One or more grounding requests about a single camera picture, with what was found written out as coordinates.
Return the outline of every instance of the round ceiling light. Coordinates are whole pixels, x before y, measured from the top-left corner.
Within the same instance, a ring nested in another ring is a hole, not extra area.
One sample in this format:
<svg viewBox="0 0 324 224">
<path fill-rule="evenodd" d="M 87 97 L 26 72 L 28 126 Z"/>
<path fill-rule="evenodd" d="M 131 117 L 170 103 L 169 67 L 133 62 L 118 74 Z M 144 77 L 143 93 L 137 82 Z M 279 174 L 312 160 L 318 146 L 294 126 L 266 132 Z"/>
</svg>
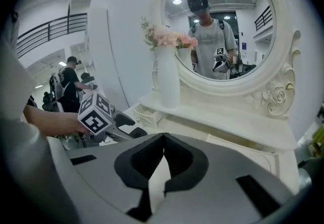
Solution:
<svg viewBox="0 0 324 224">
<path fill-rule="evenodd" d="M 175 4 L 175 5 L 179 5 L 179 4 L 181 4 L 181 3 L 182 3 L 181 0 L 173 0 L 173 4 Z"/>
</svg>

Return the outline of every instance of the white t-shirt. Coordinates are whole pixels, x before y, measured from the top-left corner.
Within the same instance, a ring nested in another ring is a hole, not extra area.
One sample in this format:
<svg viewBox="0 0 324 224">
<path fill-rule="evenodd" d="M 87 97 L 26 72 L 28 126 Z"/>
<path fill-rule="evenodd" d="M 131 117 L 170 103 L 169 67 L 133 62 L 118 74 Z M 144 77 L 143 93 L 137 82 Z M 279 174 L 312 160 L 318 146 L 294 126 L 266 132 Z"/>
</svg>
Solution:
<svg viewBox="0 0 324 224">
<path fill-rule="evenodd" d="M 225 48 L 227 53 L 228 50 L 237 48 L 230 25 L 224 22 L 224 29 L 222 30 L 219 21 L 216 19 L 210 26 L 206 27 L 197 23 L 195 32 L 193 33 L 190 29 L 188 35 L 198 40 L 196 47 L 197 73 L 212 79 L 229 79 L 229 70 L 227 73 L 213 72 L 213 66 L 216 49 Z"/>
</svg>

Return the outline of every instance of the black rectangular strip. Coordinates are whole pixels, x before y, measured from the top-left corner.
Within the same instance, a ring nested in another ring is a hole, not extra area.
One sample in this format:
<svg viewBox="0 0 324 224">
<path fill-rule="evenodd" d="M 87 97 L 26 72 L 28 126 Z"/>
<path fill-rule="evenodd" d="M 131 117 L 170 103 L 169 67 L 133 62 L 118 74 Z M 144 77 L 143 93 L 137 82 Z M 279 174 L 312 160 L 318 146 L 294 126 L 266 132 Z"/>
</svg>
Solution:
<svg viewBox="0 0 324 224">
<path fill-rule="evenodd" d="M 94 155 L 87 155 L 87 156 L 83 156 L 83 157 L 76 157 L 76 158 L 72 158 L 70 159 L 72 162 L 72 165 L 79 165 L 82 163 L 86 163 L 88 161 L 97 159 Z"/>
<path fill-rule="evenodd" d="M 258 184 L 257 181 L 254 180 L 252 176 L 242 176 L 237 178 L 236 181 L 263 217 L 280 208 L 280 205 Z"/>
</svg>

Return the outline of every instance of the black pants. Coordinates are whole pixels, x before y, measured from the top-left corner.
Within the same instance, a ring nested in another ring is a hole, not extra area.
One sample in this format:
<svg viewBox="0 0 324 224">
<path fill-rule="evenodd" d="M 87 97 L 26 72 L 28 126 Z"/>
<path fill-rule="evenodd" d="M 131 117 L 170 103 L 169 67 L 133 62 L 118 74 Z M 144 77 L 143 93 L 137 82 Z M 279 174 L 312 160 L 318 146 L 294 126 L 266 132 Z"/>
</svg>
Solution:
<svg viewBox="0 0 324 224">
<path fill-rule="evenodd" d="M 63 110 L 66 113 L 77 113 L 79 111 L 79 101 L 72 101 L 66 97 L 62 97 L 59 99 L 59 102 L 62 104 Z"/>
</svg>

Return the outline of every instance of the white mirror frame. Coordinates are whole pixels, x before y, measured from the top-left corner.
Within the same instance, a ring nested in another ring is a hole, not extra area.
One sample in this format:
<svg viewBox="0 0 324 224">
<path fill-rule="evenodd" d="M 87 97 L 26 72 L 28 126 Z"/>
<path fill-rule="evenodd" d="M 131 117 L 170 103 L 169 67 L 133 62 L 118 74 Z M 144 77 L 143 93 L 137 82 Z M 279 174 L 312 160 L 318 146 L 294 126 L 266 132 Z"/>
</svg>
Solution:
<svg viewBox="0 0 324 224">
<path fill-rule="evenodd" d="M 152 0 L 150 20 L 155 25 L 163 25 L 166 0 Z M 263 106 L 269 116 L 283 116 L 293 101 L 295 75 L 294 55 L 299 54 L 295 41 L 300 32 L 294 30 L 285 0 L 270 0 L 269 5 L 275 15 L 276 27 L 272 50 L 266 60 L 251 74 L 234 81 L 214 81 L 203 78 L 188 70 L 178 59 L 180 80 L 185 85 L 209 96 L 244 96 L 254 107 Z"/>
</svg>

